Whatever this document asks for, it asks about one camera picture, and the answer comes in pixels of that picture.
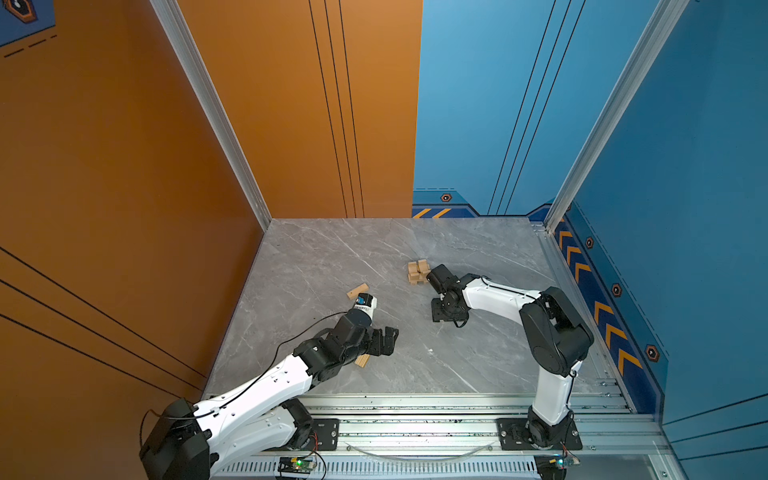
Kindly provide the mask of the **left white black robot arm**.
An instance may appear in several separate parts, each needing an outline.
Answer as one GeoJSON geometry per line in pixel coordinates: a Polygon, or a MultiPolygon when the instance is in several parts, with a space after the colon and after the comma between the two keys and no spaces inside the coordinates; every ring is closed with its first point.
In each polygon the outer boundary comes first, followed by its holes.
{"type": "Polygon", "coordinates": [[[361,355],[390,356],[398,329],[373,327],[371,308],[352,308],[254,379],[196,404],[179,399],[159,414],[139,450],[150,479],[210,479],[256,453],[311,444],[300,396],[361,355]]]}

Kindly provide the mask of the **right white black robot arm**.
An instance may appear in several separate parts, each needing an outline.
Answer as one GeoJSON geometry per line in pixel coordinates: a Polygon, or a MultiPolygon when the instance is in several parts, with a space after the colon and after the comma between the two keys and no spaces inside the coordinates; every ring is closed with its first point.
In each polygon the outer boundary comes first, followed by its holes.
{"type": "Polygon", "coordinates": [[[476,274],[458,277],[443,264],[427,279],[438,294],[431,301],[433,321],[462,328],[472,310],[481,310],[524,329],[539,366],[537,389],[526,420],[506,438],[524,449],[582,449],[570,399],[594,335],[568,296],[554,286],[524,290],[476,274]]]}

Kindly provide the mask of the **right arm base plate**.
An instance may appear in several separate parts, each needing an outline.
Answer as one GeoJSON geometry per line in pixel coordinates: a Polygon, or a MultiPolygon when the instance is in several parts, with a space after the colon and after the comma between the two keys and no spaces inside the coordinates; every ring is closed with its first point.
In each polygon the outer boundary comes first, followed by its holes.
{"type": "Polygon", "coordinates": [[[576,422],[569,416],[555,426],[541,420],[499,418],[496,420],[496,427],[500,446],[504,451],[583,449],[576,422]]]}

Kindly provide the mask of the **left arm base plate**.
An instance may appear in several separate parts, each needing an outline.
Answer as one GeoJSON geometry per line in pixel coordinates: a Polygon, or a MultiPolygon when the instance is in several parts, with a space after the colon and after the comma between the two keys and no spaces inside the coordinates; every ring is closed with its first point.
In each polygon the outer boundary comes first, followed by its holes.
{"type": "Polygon", "coordinates": [[[338,440],[339,420],[335,418],[320,418],[300,425],[288,442],[282,446],[282,449],[318,450],[320,452],[335,451],[338,447],[338,440]]]}

